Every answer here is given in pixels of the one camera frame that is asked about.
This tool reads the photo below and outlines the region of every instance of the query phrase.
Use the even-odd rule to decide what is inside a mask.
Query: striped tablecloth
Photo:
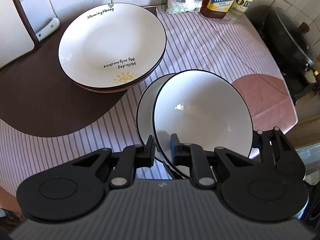
[[[163,60],[144,82],[129,89],[94,123],[65,136],[43,138],[21,133],[0,119],[0,185],[5,190],[15,195],[25,178],[99,148],[110,147],[118,152],[139,143],[135,127],[139,98],[162,75],[204,69],[230,83],[250,74],[283,80],[270,52],[245,16],[235,23],[204,18],[199,13],[169,15],[158,10],[157,16],[168,39]],[[152,168],[138,169],[137,177],[170,179],[157,161]]]

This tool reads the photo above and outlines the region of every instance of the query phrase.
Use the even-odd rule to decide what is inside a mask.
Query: white cutting board
[[[0,68],[34,46],[13,1],[0,0]]]

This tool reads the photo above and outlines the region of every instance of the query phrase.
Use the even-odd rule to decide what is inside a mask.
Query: white knife handle
[[[42,41],[44,38],[48,37],[60,26],[60,20],[58,18],[53,18],[43,29],[36,33],[39,41]]]

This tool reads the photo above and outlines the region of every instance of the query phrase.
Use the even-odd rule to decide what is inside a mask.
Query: stack of plates
[[[172,133],[180,142],[208,151],[223,146],[249,157],[252,146],[253,125],[245,101],[225,79],[203,70],[168,74],[151,83],[140,98],[136,126],[141,143],[153,135],[156,158],[186,178],[189,169],[172,164]]]
[[[150,11],[128,3],[93,8],[63,34],[59,60],[79,86],[102,93],[126,90],[159,65],[166,46],[162,23]]]

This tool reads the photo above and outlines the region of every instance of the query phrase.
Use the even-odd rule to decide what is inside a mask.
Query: white bowl
[[[159,149],[175,170],[173,133],[181,143],[208,151],[223,146],[248,157],[252,146],[253,125],[245,101],[226,80],[203,70],[186,70],[164,83],[154,103],[153,129]]]
[[[160,63],[165,46],[164,27],[150,11],[111,3],[70,24],[60,41],[59,60],[78,84],[119,90],[146,78]]]
[[[138,137],[142,144],[146,144],[149,135],[153,135],[152,109],[158,91],[162,87],[164,82],[166,82],[170,77],[174,75],[175,73],[159,77],[146,88],[146,90],[140,97],[136,114],[136,128]],[[164,160],[163,156],[157,150],[155,153],[155,158],[160,162]]]

